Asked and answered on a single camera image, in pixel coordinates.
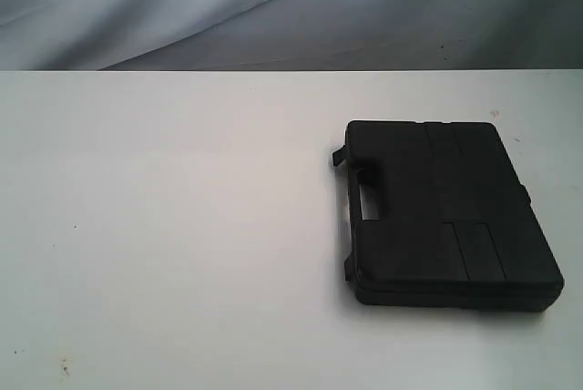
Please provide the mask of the black plastic tool case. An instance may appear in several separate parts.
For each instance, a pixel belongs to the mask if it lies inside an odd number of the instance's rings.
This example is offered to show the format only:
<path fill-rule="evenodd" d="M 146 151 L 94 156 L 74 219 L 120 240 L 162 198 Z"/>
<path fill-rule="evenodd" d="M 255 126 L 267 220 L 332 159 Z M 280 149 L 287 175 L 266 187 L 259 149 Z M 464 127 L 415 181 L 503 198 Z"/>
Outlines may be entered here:
<path fill-rule="evenodd" d="M 353 120 L 344 276 L 367 305 L 540 313 L 564 277 L 496 127 Z"/>

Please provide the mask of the white backdrop cloth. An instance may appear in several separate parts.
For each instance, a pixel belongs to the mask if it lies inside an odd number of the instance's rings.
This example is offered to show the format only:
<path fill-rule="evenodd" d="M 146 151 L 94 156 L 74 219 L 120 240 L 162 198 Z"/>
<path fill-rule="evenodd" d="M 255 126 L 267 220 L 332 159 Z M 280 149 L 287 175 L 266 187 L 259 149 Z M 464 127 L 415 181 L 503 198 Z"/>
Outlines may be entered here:
<path fill-rule="evenodd" d="M 4 70 L 581 65 L 582 0 L 1 0 Z"/>

